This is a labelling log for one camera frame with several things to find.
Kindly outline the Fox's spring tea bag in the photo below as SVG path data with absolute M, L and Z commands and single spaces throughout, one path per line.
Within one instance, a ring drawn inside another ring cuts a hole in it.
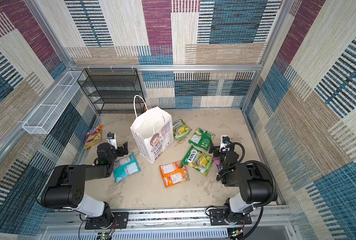
M 188 127 L 182 119 L 173 123 L 173 135 L 178 142 L 185 138 L 191 131 L 192 129 Z

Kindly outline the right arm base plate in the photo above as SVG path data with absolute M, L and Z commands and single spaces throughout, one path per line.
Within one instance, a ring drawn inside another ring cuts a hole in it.
M 212 226 L 252 224 L 252 219 L 247 214 L 228 213 L 225 210 L 218 208 L 207 208 L 205 214 L 210 218 Z

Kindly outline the purple candy bag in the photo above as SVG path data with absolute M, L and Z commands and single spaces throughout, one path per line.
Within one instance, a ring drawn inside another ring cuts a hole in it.
M 216 164 L 218 171 L 221 171 L 223 169 L 221 159 L 219 157 L 213 158 L 213 162 Z

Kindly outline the green Fox's candy bag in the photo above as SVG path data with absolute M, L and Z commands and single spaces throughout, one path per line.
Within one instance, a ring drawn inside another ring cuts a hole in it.
M 213 164 L 213 158 L 210 155 L 197 150 L 194 146 L 191 146 L 183 158 L 183 163 L 207 177 Z

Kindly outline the orange candy bag front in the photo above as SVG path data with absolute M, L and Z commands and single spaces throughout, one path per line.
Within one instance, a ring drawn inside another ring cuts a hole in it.
M 165 188 L 190 180 L 183 160 L 160 165 L 159 168 Z

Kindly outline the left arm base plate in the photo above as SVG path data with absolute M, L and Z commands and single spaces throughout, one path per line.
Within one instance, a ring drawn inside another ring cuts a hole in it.
M 87 218 L 85 230 L 125 229 L 129 212 L 112 212 L 108 217 Z

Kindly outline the white paper bag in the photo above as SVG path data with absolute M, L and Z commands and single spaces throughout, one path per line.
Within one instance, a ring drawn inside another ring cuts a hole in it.
M 139 95 L 134 96 L 133 107 L 136 118 L 130 130 L 141 156 L 152 164 L 174 142 L 172 116 L 159 107 L 146 109 L 144 113 L 138 115 L 137 99 L 145 101 Z

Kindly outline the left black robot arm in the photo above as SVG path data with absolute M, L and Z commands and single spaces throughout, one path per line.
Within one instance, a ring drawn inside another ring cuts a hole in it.
M 66 209 L 84 215 L 85 230 L 125 229 L 129 213 L 113 213 L 107 202 L 90 197 L 85 193 L 85 182 L 110 177 L 115 160 L 128 153 L 127 142 L 118 148 L 103 143 L 97 147 L 98 158 L 93 165 L 55 167 L 43 188 L 40 204 L 48 209 Z

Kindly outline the green candy bag back-side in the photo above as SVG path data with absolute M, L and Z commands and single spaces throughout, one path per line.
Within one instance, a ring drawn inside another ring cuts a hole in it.
M 195 147 L 209 151 L 212 140 L 215 134 L 201 128 L 197 128 L 194 135 L 189 140 L 189 143 Z

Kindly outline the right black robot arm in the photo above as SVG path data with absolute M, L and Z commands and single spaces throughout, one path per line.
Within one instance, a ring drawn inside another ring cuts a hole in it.
M 237 187 L 239 192 L 228 198 L 222 208 L 209 207 L 205 213 L 212 226 L 251 224 L 252 213 L 277 199 L 273 173 L 263 163 L 244 162 L 245 148 L 240 143 L 211 147 L 210 153 L 219 159 L 216 181 L 225 187 Z

